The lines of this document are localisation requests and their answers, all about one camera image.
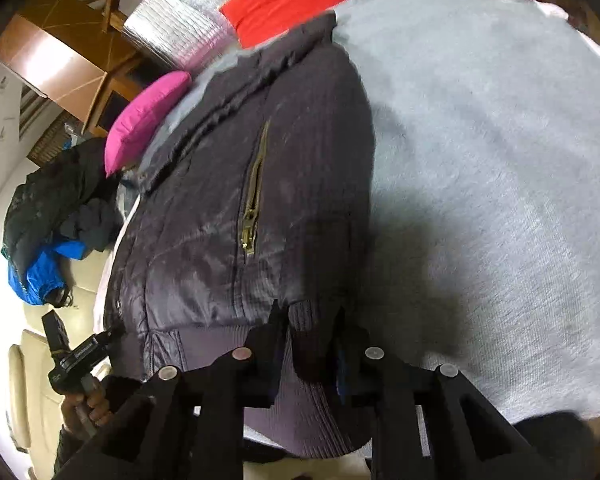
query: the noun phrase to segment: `grey fabric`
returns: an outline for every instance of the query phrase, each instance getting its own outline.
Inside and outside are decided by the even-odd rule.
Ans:
[[[123,171],[120,184],[116,189],[116,210],[120,213],[120,218],[124,220],[131,214],[136,198],[138,198],[137,172],[137,168]]]
[[[512,422],[599,415],[600,58],[528,1],[336,15],[376,134],[360,320]]]

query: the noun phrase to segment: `beige sofa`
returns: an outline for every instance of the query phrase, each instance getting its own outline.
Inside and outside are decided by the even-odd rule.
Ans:
[[[71,306],[59,308],[74,348],[93,333],[93,304],[108,253],[91,252],[83,260],[64,260],[64,277],[71,287]],[[10,421],[18,447],[26,449],[37,480],[53,476],[58,433],[62,426],[62,397],[51,389],[48,373],[53,368],[46,338],[42,335],[42,315],[53,309],[50,305],[23,304],[27,329],[19,345],[9,350]],[[96,370],[100,378],[109,367]]]

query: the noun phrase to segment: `black jacket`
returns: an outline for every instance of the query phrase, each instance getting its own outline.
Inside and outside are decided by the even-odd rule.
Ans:
[[[104,181],[104,145],[95,138],[64,150],[16,188],[4,218],[2,254],[22,283],[53,230]]]
[[[363,413],[318,382],[334,318],[355,305],[374,153],[365,91],[334,26],[333,13],[320,16],[210,81],[141,180],[105,312],[126,329],[113,369],[142,378],[207,366],[275,299],[288,305],[278,398],[246,409],[245,423],[321,458],[370,436]]]

